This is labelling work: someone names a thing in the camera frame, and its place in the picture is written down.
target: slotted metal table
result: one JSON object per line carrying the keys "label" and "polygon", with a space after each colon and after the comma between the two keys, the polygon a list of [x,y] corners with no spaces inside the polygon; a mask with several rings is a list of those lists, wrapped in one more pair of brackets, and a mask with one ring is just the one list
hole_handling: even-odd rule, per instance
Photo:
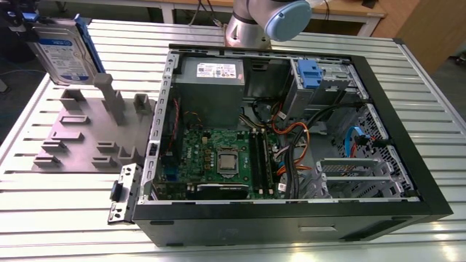
{"label": "slotted metal table", "polygon": [[[169,43],[223,45],[222,29],[93,20],[89,33],[123,97],[157,98]],[[370,242],[159,248],[136,225],[107,225],[117,174],[33,173],[33,155],[65,87],[45,76],[0,147],[0,258],[67,261],[465,261],[466,125],[406,46],[391,39],[300,34],[276,50],[366,56],[454,215]],[[101,97],[92,86],[87,97]]]}

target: sticker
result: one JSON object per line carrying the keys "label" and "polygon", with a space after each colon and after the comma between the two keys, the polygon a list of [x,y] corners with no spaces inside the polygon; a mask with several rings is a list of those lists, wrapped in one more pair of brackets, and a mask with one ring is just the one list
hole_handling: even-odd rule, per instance
{"label": "sticker", "polygon": [[234,64],[197,64],[199,78],[236,78],[236,66]]}
{"label": "sticker", "polygon": [[378,14],[378,13],[367,13],[367,16],[384,17],[383,14]]}
{"label": "sticker", "polygon": [[284,192],[284,191],[286,191],[286,184],[279,183],[279,184],[278,184],[278,190],[279,190],[280,192]]}
{"label": "sticker", "polygon": [[279,111],[279,112],[276,113],[276,115],[278,115],[279,118],[282,118],[283,120],[286,119],[286,114],[284,114],[282,111]]}
{"label": "sticker", "polygon": [[89,79],[79,59],[81,54],[71,41],[40,39],[39,43],[57,75],[68,80],[85,81]]}

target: ram slot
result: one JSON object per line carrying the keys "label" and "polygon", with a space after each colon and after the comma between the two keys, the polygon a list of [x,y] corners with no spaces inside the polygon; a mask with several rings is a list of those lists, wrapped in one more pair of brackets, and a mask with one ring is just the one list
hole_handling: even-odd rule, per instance
{"label": "ram slot", "polygon": [[259,154],[256,146],[256,134],[255,131],[248,133],[248,157],[251,163],[251,176],[252,176],[252,188],[258,192],[262,190],[262,180],[260,180],[260,166],[259,166]]}
{"label": "ram slot", "polygon": [[260,165],[260,181],[262,181],[262,189],[268,191],[268,160],[267,160],[267,144],[264,139],[264,134],[259,133],[256,135],[256,143],[259,148],[259,165]]}
{"label": "ram slot", "polygon": [[272,165],[271,165],[271,152],[268,151],[268,137],[267,137],[267,131],[263,131],[263,143],[264,143],[264,152],[266,152],[266,155],[264,155],[264,161],[267,163],[267,174],[266,174],[266,177],[267,177],[267,184],[266,184],[266,187],[268,188],[268,191],[271,191],[272,189]]}

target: green motherboard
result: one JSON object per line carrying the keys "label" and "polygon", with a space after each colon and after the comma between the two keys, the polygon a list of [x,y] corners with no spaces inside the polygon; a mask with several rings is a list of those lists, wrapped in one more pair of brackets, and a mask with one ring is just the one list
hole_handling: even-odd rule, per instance
{"label": "green motherboard", "polygon": [[[268,161],[276,137],[264,133],[260,137],[262,144],[252,145],[256,142],[252,131],[185,130],[180,164],[177,168],[164,168],[165,182],[155,185],[159,197],[183,200],[187,198],[185,187],[189,188],[191,184],[218,183],[247,185],[248,199],[276,198],[271,177],[275,167]],[[262,161],[260,170],[254,166],[260,162],[256,154],[250,156],[259,149],[267,158]]]}

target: desk leg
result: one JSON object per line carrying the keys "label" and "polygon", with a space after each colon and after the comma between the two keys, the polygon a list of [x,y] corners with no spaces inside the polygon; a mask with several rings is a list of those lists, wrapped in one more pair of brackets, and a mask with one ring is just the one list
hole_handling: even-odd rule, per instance
{"label": "desk leg", "polygon": [[173,4],[161,3],[160,8],[161,8],[163,23],[175,23]]}
{"label": "desk leg", "polygon": [[379,21],[380,21],[379,17],[368,17],[366,23],[360,27],[358,36],[359,37],[370,37],[374,30],[375,30],[375,27],[376,27],[376,24],[379,23]]}

